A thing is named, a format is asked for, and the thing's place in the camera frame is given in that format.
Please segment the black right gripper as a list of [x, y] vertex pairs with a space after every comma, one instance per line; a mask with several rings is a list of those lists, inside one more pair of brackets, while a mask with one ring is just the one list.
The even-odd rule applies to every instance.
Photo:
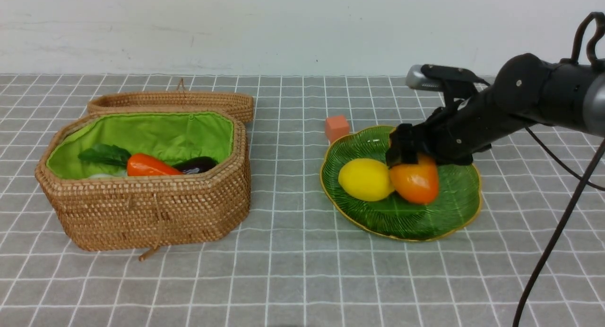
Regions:
[[400, 124], [389, 133], [385, 163], [388, 168], [418, 164], [416, 135], [420, 151], [437, 164], [469, 165], [473, 154], [489, 150], [496, 140], [535, 124], [514, 109], [508, 100], [494, 93], [478, 93], [455, 112], [442, 111], [415, 127]]

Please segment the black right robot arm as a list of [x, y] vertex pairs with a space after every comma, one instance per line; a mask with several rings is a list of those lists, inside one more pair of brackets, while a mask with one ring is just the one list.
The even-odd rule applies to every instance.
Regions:
[[469, 165], [492, 143], [536, 124], [604, 136], [604, 62], [557, 64], [525, 53], [508, 60], [492, 84], [460, 67], [413, 66], [407, 86], [441, 92], [445, 105], [421, 124], [400, 124], [389, 134], [389, 167], [417, 164], [422, 155], [437, 165]]

